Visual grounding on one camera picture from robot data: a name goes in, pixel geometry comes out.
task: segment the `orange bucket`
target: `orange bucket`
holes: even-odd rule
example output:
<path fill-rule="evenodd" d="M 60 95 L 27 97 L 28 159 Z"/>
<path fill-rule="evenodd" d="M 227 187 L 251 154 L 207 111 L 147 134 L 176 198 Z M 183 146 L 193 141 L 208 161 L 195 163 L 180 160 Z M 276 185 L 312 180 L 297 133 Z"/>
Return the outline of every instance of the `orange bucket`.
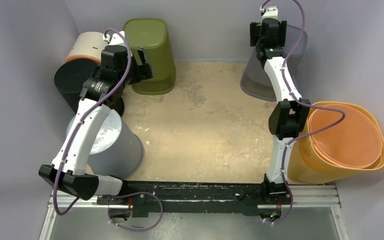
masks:
<path fill-rule="evenodd" d="M 346 117 L 338 125 L 310 136 L 315 151 L 338 166 L 364 169 L 374 164 L 382 152 L 382 138 L 373 122 L 357 109 L 344 104 L 325 107 L 343 110 Z M 308 118 L 309 131 L 333 124 L 341 116 L 336 111 L 316 109 Z"/>
<path fill-rule="evenodd" d="M 361 173 L 376 171 L 384 167 L 384 136 L 375 117 L 361 106 L 350 103 L 332 101 L 314 103 L 314 105 L 317 106 L 326 106 L 329 104 L 346 105 L 361 112 L 366 117 L 368 117 L 368 119 L 375 125 L 382 140 L 382 150 L 380 157 L 374 164 L 366 168 L 351 168 L 347 166 L 339 166 L 337 164 L 333 164 L 327 161 L 324 157 L 320 156 L 315 151 L 314 145 L 311 143 L 310 138 L 305 137 L 296 141 L 296 143 L 293 145 L 290 154 L 290 160 L 287 169 L 287 177 L 295 183 L 313 185 L 325 184 L 339 179 L 358 175 Z M 315 109 L 311 108 L 309 116 L 311 116 L 314 111 Z M 302 136 L 308 132 L 309 125 L 306 124 L 304 130 L 300 133 L 300 135 Z"/>

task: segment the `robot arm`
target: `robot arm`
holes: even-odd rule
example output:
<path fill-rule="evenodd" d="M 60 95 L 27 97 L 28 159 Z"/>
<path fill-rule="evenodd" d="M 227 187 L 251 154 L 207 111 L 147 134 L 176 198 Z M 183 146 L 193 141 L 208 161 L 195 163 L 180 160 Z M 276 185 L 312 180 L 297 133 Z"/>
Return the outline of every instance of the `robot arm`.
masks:
<path fill-rule="evenodd" d="M 82 116 L 91 109 L 101 98 L 110 92 L 119 82 L 127 67 L 127 49 L 122 39 L 114 34 L 112 37 L 103 37 L 109 45 L 101 53 L 101 66 L 98 66 L 92 76 L 83 84 L 80 93 L 78 110 L 73 125 L 67 138 L 51 165 L 42 165 L 39 175 L 51 186 L 54 185 L 57 171 L 66 146 L 70 142 L 71 135 Z M 132 56 L 132 64 L 127 80 L 130 84 L 138 83 L 143 79 L 153 77 L 143 49 L 138 50 L 143 65 L 137 65 Z M 123 185 L 123 181 L 112 176 L 91 175 L 86 173 L 89 154 L 95 142 L 95 138 L 112 108 L 119 102 L 124 85 L 103 104 L 96 107 L 85 119 L 80 122 L 77 134 L 72 139 L 65 163 L 59 178 L 58 189 L 67 194 L 79 197 L 83 200 L 90 199 L 93 195 L 117 195 Z"/>
<path fill-rule="evenodd" d="M 288 65 L 282 67 L 286 54 L 283 50 L 286 41 L 287 22 L 278 21 L 278 9 L 275 6 L 261 7 L 261 22 L 253 22 L 250 25 L 251 46 L 256 46 L 256 57 L 261 67 L 270 78 L 276 95 L 277 105 L 268 119 L 270 133 L 273 135 L 273 148 L 271 162 L 266 178 L 269 183 L 282 184 L 282 171 L 285 180 L 288 180 L 288 164 L 290 152 L 286 152 L 284 158 L 284 170 L 282 170 L 282 159 L 285 148 L 292 149 L 293 144 L 287 143 L 296 138 L 304 129 L 310 109 L 297 104 L 290 92 L 304 103 L 310 103 L 302 99 L 297 91 Z"/>

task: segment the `trash can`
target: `trash can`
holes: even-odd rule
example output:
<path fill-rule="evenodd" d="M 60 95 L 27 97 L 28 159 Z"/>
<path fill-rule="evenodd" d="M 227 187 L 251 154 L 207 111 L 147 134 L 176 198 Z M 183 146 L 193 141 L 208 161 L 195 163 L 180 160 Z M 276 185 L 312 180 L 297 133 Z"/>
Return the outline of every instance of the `trash can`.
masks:
<path fill-rule="evenodd" d="M 67 127 L 66 135 L 70 132 L 73 121 L 74 117 Z M 120 115 L 111 110 L 96 136 L 87 164 L 97 175 L 126 179 L 139 168 L 144 154 L 142 141 Z"/>
<path fill-rule="evenodd" d="M 65 62 L 74 59 L 91 59 L 101 64 L 101 52 L 108 46 L 103 39 L 102 32 L 88 31 L 81 33 L 69 52 Z"/>
<path fill-rule="evenodd" d="M 283 50 L 289 54 L 300 37 L 301 28 L 288 25 L 286 28 L 286 41 Z M 295 82 L 294 75 L 297 73 L 298 65 L 306 50 L 307 34 L 304 32 L 295 51 L 287 61 L 287 68 L 292 80 Z M 269 102 L 276 101 L 275 91 L 269 76 L 261 66 L 256 56 L 255 47 L 252 50 L 248 63 L 240 80 L 240 88 L 248 95 Z"/>
<path fill-rule="evenodd" d="M 382 138 L 376 125 L 361 111 L 345 104 L 326 107 L 340 109 L 346 117 L 340 124 L 309 136 L 315 152 L 325 161 L 341 167 L 364 169 L 373 165 L 382 152 Z M 308 130 L 318 131 L 341 116 L 337 111 L 316 109 L 308 117 Z"/>
<path fill-rule="evenodd" d="M 77 58 L 64 63 L 55 73 L 53 83 L 70 108 L 77 113 L 83 84 L 98 66 L 89 58 Z"/>
<path fill-rule="evenodd" d="M 384 136 L 381 128 L 375 117 L 370 114 L 366 109 L 344 102 L 317 102 L 314 105 L 327 106 L 329 104 L 342 104 L 353 109 L 360 111 L 375 125 L 382 140 L 382 150 L 380 157 L 375 163 L 366 168 L 351 168 L 347 166 L 340 166 L 329 161 L 326 161 L 323 156 L 317 153 L 314 144 L 310 137 L 304 137 L 296 141 L 293 145 L 289 165 L 287 169 L 287 178 L 301 184 L 325 184 L 339 179 L 347 178 L 350 176 L 358 175 L 365 172 L 372 172 L 384 167 Z M 300 136 L 309 132 L 309 125 L 306 124 Z"/>
<path fill-rule="evenodd" d="M 123 30 L 134 57 L 139 60 L 137 50 L 144 48 L 153 70 L 153 78 L 131 85 L 133 91 L 142 95 L 170 92 L 175 87 L 176 67 L 166 22 L 157 18 L 135 18 L 127 21 Z"/>

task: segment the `dirty floor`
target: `dirty floor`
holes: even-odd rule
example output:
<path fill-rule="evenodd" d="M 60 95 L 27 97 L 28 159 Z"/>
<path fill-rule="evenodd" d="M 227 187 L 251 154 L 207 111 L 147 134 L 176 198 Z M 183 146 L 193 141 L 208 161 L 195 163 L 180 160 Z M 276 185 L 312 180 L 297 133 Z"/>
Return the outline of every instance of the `dirty floor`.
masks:
<path fill-rule="evenodd" d="M 124 90 L 123 120 L 145 146 L 129 179 L 260 183 L 269 167 L 275 107 L 240 88 L 244 63 L 177 62 L 165 95 Z"/>

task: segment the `lavender wall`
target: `lavender wall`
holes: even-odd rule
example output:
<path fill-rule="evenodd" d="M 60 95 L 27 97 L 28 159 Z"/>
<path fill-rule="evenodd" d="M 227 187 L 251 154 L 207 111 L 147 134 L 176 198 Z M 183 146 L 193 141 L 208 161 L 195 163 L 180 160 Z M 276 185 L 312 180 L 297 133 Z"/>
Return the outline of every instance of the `lavender wall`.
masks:
<path fill-rule="evenodd" d="M 313 26 L 299 89 L 365 107 L 384 134 L 384 1 L 329 0 Z M 350 239 L 384 239 L 384 169 L 337 184 Z"/>
<path fill-rule="evenodd" d="M 307 30 L 328 0 L 301 0 L 307 11 Z M 161 18 L 168 24 L 177 60 L 247 61 L 251 48 L 249 24 L 260 21 L 262 0 L 65 0 L 81 32 L 121 29 L 133 18 Z M 292 1 L 273 0 L 280 17 L 301 26 Z"/>
<path fill-rule="evenodd" d="M 51 187 L 38 170 L 73 115 L 53 75 L 78 34 L 63 0 L 0 0 L 0 240 L 39 238 Z"/>

